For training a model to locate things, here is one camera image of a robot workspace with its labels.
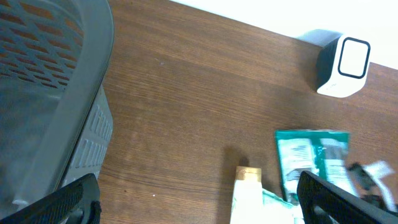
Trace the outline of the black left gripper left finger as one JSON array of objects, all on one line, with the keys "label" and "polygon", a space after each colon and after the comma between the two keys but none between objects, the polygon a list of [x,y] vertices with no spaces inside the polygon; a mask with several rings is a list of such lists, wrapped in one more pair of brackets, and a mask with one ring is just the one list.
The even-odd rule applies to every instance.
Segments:
[{"label": "black left gripper left finger", "polygon": [[90,173],[3,218],[1,223],[99,224],[101,212],[98,181]]}]

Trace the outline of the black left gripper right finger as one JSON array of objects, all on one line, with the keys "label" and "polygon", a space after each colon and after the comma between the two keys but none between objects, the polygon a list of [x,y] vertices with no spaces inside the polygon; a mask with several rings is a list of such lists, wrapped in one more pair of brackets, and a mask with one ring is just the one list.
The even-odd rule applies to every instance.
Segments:
[{"label": "black left gripper right finger", "polygon": [[397,224],[397,215],[377,208],[309,171],[301,172],[297,195],[305,223]]}]

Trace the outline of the light green small pouch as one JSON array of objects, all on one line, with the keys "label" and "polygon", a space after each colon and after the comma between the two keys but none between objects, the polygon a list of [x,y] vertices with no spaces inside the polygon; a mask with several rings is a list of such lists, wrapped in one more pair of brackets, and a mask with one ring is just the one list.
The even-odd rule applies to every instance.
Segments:
[{"label": "light green small pouch", "polygon": [[276,194],[263,189],[262,205],[266,218],[270,223],[277,224],[304,224],[303,214],[299,205],[284,201]]}]

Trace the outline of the green white package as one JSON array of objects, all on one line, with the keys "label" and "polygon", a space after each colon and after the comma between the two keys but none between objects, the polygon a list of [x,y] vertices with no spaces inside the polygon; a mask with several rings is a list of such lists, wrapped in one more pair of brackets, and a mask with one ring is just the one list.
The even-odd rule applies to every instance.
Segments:
[{"label": "green white package", "polygon": [[279,157],[284,199],[299,204],[297,186],[300,174],[309,171],[357,196],[345,166],[350,133],[334,130],[277,130],[275,143]]}]

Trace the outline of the white tube beige cap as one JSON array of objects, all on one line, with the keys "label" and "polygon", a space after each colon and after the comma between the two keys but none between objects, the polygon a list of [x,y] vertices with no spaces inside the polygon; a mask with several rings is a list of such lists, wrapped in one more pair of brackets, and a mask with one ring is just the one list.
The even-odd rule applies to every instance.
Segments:
[{"label": "white tube beige cap", "polygon": [[237,166],[230,224],[258,224],[262,210],[262,170]]}]

